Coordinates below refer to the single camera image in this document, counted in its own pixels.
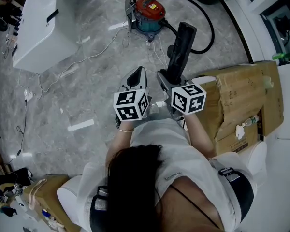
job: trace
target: floor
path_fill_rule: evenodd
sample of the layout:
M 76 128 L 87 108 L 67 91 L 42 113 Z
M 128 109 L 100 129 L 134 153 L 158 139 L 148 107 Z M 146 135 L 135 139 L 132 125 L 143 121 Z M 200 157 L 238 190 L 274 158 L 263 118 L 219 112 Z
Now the floor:
M 158 0 L 167 11 L 166 18 L 175 28 L 181 21 L 197 28 L 193 48 L 204 49 L 210 41 L 210 28 L 203 14 L 185 0 Z M 42 87 L 47 89 L 71 63 L 101 52 L 125 21 L 124 0 L 71 0 L 79 33 L 78 52 L 42 74 Z M 215 43 L 205 54 L 190 54 L 184 75 L 247 62 L 240 37 L 221 4 L 202 5 L 215 28 Z M 164 68 L 153 44 L 135 34 L 121 30 L 114 42 L 100 56 L 75 64 L 38 101 L 27 106 L 27 127 L 23 153 L 11 162 L 14 169 L 28 167 L 36 176 L 43 174 L 81 174 L 92 161 L 103 164 L 107 147 L 116 133 L 113 95 L 121 78 L 142 65 L 146 68 L 149 94 L 153 101 L 163 99 L 156 81 L 156 71 Z M 9 55 L 3 59 L 6 32 L 0 33 L 0 149 L 6 162 L 20 149 L 25 116 L 24 89 L 17 84 L 19 70 L 14 69 Z M 160 34 L 163 51 L 174 43 L 173 33 Z M 154 41 L 158 56 L 164 60 L 160 42 Z M 20 84 L 28 86 L 37 97 L 37 76 L 22 71 Z M 93 119 L 94 125 L 75 131 L 69 126 Z

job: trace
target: black hose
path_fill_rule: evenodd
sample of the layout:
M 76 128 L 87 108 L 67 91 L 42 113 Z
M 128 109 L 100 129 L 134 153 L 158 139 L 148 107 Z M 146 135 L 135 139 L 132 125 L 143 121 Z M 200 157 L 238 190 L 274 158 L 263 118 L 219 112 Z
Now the black hose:
M 209 19 L 207 13 L 204 11 L 204 9 L 198 5 L 195 1 L 193 0 L 187 0 L 189 2 L 191 2 L 193 5 L 197 6 L 199 8 L 199 10 L 201 10 L 201 12 L 203 13 L 203 15 L 205 16 L 206 20 L 208 21 L 208 24 L 209 24 L 209 27 L 211 28 L 211 32 L 212 32 L 212 38 L 211 38 L 211 41 L 209 43 L 209 45 L 207 46 L 207 48 L 205 48 L 204 50 L 202 51 L 197 51 L 197 50 L 193 50 L 191 49 L 191 52 L 192 53 L 196 53 L 196 54 L 202 54 L 202 53 L 205 53 L 207 52 L 211 47 L 212 45 L 214 44 L 214 40 L 215 40 L 215 32 L 214 32 L 214 27 L 213 27 L 213 24 L 211 22 L 211 20 Z M 177 31 L 169 24 L 169 25 L 165 25 L 166 27 L 168 27 L 175 35 L 177 35 Z

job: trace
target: cardboard box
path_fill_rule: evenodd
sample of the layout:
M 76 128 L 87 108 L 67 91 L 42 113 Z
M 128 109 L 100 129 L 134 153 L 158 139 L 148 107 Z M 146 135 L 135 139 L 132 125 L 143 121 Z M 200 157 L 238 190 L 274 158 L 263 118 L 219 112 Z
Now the cardboard box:
M 273 88 L 266 89 L 265 102 L 258 113 L 258 134 L 267 136 L 284 122 L 284 103 L 278 67 L 274 61 L 257 62 L 263 76 L 269 76 L 274 84 Z
M 207 92 L 204 110 L 198 118 L 213 141 L 217 154 L 240 151 L 257 141 L 257 126 L 245 128 L 238 140 L 236 125 L 256 115 L 265 101 L 262 71 L 256 65 L 239 65 L 202 73 L 216 81 L 201 84 Z
M 67 175 L 47 175 L 45 178 L 47 182 L 35 194 L 36 203 L 34 210 L 47 225 L 48 222 L 42 215 L 43 209 L 46 209 L 57 222 L 64 225 L 67 232 L 79 232 L 81 228 L 71 222 L 57 197 L 57 190 L 69 180 L 69 177 Z M 24 190 L 25 201 L 27 203 L 29 203 L 29 194 L 36 183 L 33 183 Z

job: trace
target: white box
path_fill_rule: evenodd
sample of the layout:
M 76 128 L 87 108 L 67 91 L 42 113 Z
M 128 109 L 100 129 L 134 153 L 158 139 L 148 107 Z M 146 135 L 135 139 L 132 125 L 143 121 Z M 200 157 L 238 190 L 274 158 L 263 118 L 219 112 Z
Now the white box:
M 43 73 L 76 53 L 72 0 L 26 0 L 20 21 L 13 67 Z M 49 22 L 47 18 L 58 9 Z
M 120 121 L 141 120 L 149 107 L 147 90 L 137 89 L 115 93 L 113 106 Z
M 205 90 L 198 84 L 189 84 L 172 89 L 172 107 L 185 115 L 203 110 Z

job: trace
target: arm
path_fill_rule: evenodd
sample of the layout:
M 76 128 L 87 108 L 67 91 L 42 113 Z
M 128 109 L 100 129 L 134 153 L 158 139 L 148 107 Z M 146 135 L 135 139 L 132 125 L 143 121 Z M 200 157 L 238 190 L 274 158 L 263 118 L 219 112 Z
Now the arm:
M 196 114 L 184 115 L 189 132 L 191 145 L 200 151 L 206 158 L 216 156 L 214 145 L 204 130 Z
M 132 122 L 122 122 L 119 126 L 119 129 L 130 131 L 133 129 Z M 112 141 L 112 144 L 106 154 L 106 163 L 105 166 L 107 167 L 110 161 L 112 160 L 113 155 L 115 155 L 118 151 L 122 149 L 126 149 L 130 147 L 132 132 L 117 132 L 115 138 Z

